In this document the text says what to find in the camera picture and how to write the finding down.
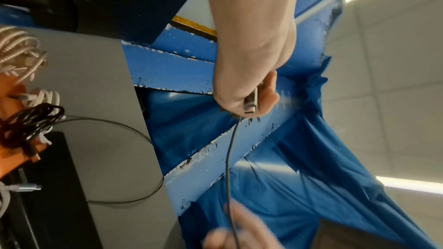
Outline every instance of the forearm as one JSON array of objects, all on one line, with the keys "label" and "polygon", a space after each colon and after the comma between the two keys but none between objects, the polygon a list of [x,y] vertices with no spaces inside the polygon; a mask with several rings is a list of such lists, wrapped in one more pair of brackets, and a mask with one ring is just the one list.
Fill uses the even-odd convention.
[{"label": "forearm", "polygon": [[218,39],[214,92],[233,92],[240,102],[287,61],[296,39],[295,2],[210,0]]}]

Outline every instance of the gray table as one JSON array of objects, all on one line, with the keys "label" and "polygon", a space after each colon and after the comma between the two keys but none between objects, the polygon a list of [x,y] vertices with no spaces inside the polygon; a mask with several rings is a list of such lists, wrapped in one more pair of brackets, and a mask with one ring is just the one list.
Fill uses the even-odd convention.
[{"label": "gray table", "polygon": [[[28,29],[48,51],[28,90],[56,90],[67,115],[118,121],[148,133],[119,40]],[[91,121],[61,124],[88,199],[130,200],[152,192],[162,173],[152,146],[142,137]],[[182,248],[178,220],[165,186],[133,205],[90,205],[105,249]]]}]

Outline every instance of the finger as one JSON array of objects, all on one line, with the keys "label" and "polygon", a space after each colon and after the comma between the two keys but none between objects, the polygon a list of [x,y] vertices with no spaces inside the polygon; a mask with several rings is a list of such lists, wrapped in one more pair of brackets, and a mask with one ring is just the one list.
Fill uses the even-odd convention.
[{"label": "finger", "polygon": [[261,244],[267,244],[267,241],[275,238],[266,224],[242,204],[231,203],[231,216],[235,223],[239,224],[244,231],[250,232]]},{"label": "finger", "polygon": [[223,249],[229,234],[232,234],[231,231],[223,228],[218,228],[210,231],[203,241],[203,248]]},{"label": "finger", "polygon": [[[239,231],[237,234],[241,249],[261,249],[263,245],[248,231]],[[223,249],[236,249],[234,235],[230,233],[225,241]]]},{"label": "finger", "polygon": [[272,88],[274,86],[275,91],[275,82],[277,81],[277,71],[272,70],[266,75],[263,80],[263,89]]},{"label": "finger", "polygon": [[271,88],[263,89],[258,96],[259,115],[266,115],[271,112],[274,105],[279,101],[280,96]]}]

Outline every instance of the orange container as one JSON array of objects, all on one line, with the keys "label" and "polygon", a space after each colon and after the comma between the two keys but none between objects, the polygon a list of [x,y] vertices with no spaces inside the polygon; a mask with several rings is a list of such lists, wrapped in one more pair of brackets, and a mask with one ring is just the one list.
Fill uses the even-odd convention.
[{"label": "orange container", "polygon": [[[16,80],[17,77],[0,74],[0,119],[2,120],[24,109],[21,101],[8,97],[13,94],[26,93],[26,87],[22,83],[14,85]],[[39,152],[46,148],[46,144],[38,141],[34,144]],[[0,144],[0,178],[27,160],[37,161],[38,157],[30,159],[23,154],[22,149],[7,149]]]}]

